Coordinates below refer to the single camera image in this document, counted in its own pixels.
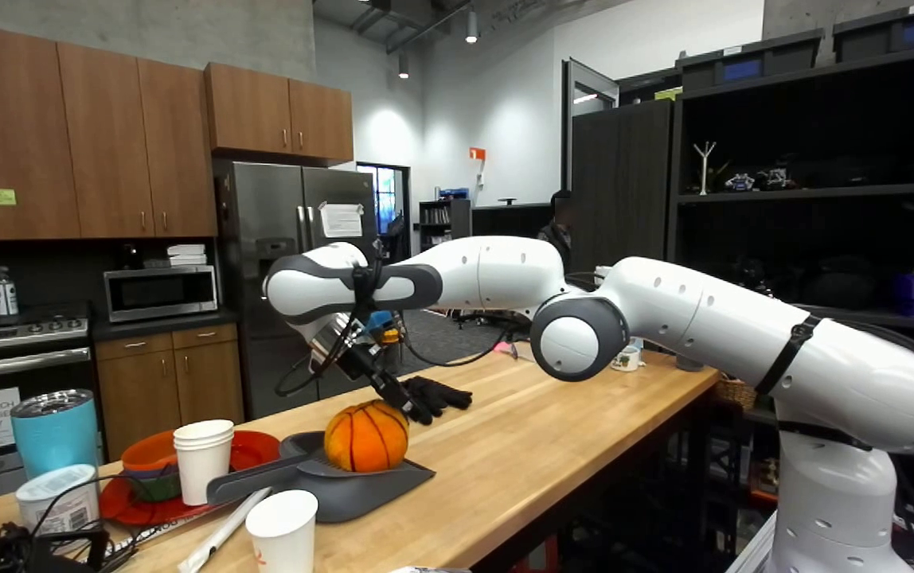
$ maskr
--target microwave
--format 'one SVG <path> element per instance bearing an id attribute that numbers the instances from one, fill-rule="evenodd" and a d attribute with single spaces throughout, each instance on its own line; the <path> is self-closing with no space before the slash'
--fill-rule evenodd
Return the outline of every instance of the microwave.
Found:
<path id="1" fill-rule="evenodd" d="M 107 323 L 149 323 L 221 308 L 221 281 L 211 264 L 105 272 Z"/>

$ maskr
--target backsplash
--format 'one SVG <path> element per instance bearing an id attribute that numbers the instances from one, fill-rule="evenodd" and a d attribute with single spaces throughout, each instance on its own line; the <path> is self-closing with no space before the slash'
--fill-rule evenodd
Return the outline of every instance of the backsplash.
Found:
<path id="1" fill-rule="evenodd" d="M 90 306 L 102 312 L 102 272 L 127 266 L 135 259 L 163 259 L 171 243 L 0 243 L 0 264 L 8 266 L 17 301 L 33 306 Z"/>

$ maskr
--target ceiling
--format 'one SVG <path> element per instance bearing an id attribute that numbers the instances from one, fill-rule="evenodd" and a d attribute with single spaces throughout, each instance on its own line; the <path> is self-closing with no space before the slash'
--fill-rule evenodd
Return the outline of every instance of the ceiling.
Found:
<path id="1" fill-rule="evenodd" d="M 315 0 L 315 16 L 378 41 L 389 54 L 466 33 L 467 14 L 482 28 L 552 16 L 585 0 Z"/>

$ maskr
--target wooden table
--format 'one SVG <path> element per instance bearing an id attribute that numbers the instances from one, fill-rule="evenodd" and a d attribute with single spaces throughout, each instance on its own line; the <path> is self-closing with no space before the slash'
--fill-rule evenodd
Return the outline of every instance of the wooden table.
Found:
<path id="1" fill-rule="evenodd" d="M 475 403 L 411 429 L 408 459 L 435 478 L 357 523 L 318 524 L 318 573 L 471 566 L 720 379 L 716 369 L 686 371 L 656 354 L 645 354 L 642 369 L 610 365 L 575 386 L 548 379 L 527 357 L 507 354 L 419 377 L 471 392 Z M 335 411 L 366 397 L 376 396 L 361 387 L 246 427 L 274 436 L 324 429 Z M 0 498 L 0 524 L 5 520 L 17 520 L 12 498 Z M 176 569 L 214 529 L 218 523 L 198 523 L 153 538 L 125 569 Z M 206 569 L 255 569 L 249 546 L 240 533 Z"/>

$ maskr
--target blue container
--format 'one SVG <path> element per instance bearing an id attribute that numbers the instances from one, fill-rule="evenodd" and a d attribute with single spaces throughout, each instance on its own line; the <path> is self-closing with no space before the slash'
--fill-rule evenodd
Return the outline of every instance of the blue container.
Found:
<path id="1" fill-rule="evenodd" d="M 8 411 L 24 478 L 68 465 L 99 465 L 99 415 L 90 387 L 64 387 L 18 401 Z"/>

